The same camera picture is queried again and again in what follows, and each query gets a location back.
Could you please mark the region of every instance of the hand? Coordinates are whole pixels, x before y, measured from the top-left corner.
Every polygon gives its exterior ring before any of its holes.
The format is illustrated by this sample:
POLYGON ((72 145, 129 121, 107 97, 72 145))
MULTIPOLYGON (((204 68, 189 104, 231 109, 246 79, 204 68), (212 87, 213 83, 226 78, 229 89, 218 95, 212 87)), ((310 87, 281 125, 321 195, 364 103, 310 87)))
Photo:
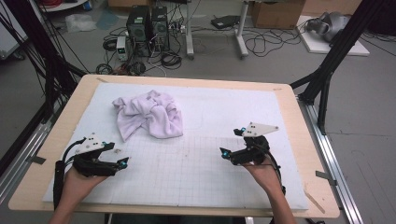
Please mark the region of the hand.
POLYGON ((273 190, 282 190, 276 170, 272 165, 271 159, 265 158, 262 164, 251 163, 242 164, 253 175, 256 182, 269 193, 273 190))
POLYGON ((74 167, 70 168, 65 175, 61 201, 53 213, 52 218, 49 220, 49 223, 69 223, 73 211, 78 204, 90 194, 95 186, 106 179, 107 176, 86 177, 79 174, 74 167))
POLYGON ((86 177, 72 167, 67 171, 64 178, 64 191, 61 201, 67 199, 79 203, 90 194, 94 187, 106 179, 107 176, 86 177))
POLYGON ((282 192, 276 170, 269 157, 262 164, 245 163, 243 166, 253 175, 256 182, 265 190, 270 200, 276 224, 297 223, 282 192))

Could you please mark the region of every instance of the white grid board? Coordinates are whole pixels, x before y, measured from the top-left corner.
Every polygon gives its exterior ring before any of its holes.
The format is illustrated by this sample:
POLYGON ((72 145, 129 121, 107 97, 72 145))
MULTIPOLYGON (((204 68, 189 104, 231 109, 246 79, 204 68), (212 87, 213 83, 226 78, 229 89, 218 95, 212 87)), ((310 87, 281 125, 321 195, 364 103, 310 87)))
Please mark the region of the white grid board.
MULTIPOLYGON (((270 208, 265 192, 241 166, 221 157, 219 148, 244 148, 233 129, 251 121, 275 125, 266 135, 282 167, 286 197, 293 210, 308 208, 276 96, 270 91, 242 91, 135 84, 102 83, 84 112, 69 145, 96 133, 115 149, 102 153, 101 161, 129 157, 128 168, 108 178, 85 203, 118 203, 198 207, 270 208), (137 96, 151 90, 175 98, 183 118, 183 136, 156 139, 139 128, 122 142, 117 112, 111 102, 121 96, 137 96)), ((73 148, 68 157, 74 154, 73 148)), ((49 184, 43 201, 52 201, 49 184)))

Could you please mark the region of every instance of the table leg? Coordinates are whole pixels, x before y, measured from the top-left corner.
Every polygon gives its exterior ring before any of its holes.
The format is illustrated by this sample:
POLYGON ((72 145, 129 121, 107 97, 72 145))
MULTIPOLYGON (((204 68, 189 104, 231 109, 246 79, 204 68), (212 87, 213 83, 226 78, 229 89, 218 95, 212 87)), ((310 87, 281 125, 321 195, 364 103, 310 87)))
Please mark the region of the table leg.
POLYGON ((191 0, 187 1, 187 24, 186 24, 186 48, 187 48, 187 57, 189 59, 194 59, 194 46, 192 44, 192 34, 191 34, 191 19, 192 15, 190 15, 190 4, 191 0))
POLYGON ((236 40, 238 41, 239 48, 241 49, 241 59, 248 56, 248 49, 245 45, 244 38, 242 37, 242 32, 244 30, 245 18, 248 12, 248 1, 244 1, 241 11, 241 19, 239 21, 239 28, 235 30, 236 40))

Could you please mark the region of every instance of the gray floor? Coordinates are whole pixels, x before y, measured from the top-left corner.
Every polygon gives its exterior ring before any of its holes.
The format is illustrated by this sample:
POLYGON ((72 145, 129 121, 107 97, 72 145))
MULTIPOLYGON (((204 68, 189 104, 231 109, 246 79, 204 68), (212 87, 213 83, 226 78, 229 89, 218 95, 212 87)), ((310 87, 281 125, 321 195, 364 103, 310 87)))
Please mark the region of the gray floor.
MULTIPOLYGON (((56 15, 87 13, 95 21, 101 10, 84 12, 78 8, 56 15)), ((211 18, 196 23, 209 27, 211 18)), ((64 38, 90 71, 103 62, 103 37, 125 25, 118 20, 109 30, 64 34, 64 38)), ((396 43, 371 40, 396 54, 396 43)), ((315 71, 324 54, 308 53, 304 44, 284 45, 264 58, 250 53, 239 59, 239 49, 231 34, 194 33, 196 55, 183 59, 177 70, 148 71, 147 76, 291 83, 315 71)), ((326 129, 335 155, 365 223, 392 223, 396 219, 396 58, 384 50, 361 41, 369 57, 347 56, 336 70, 331 85, 326 129)), ((80 66, 64 47, 68 61, 80 66)), ((185 57, 185 46, 180 55, 185 57)), ((44 99, 28 60, 0 62, 0 156, 11 146, 21 130, 42 105, 44 99)), ((17 212, 7 208, 7 197, 0 206, 0 223, 42 223, 50 213, 17 212)), ((73 223, 101 223, 101 214, 78 214, 73 223)), ((256 223, 268 223, 261 218, 256 223)), ((347 223, 344 216, 326 223, 347 223)))

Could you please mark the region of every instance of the crumpled cloth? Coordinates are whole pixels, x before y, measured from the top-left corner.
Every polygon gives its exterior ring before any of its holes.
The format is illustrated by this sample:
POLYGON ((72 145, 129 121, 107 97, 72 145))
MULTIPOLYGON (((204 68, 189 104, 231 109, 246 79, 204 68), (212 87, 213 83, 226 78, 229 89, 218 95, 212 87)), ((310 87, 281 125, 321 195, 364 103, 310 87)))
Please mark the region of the crumpled cloth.
POLYGON ((143 127, 156 138, 183 135, 181 111, 172 96, 150 91, 136 97, 120 97, 113 101, 117 108, 117 125, 124 142, 143 127))

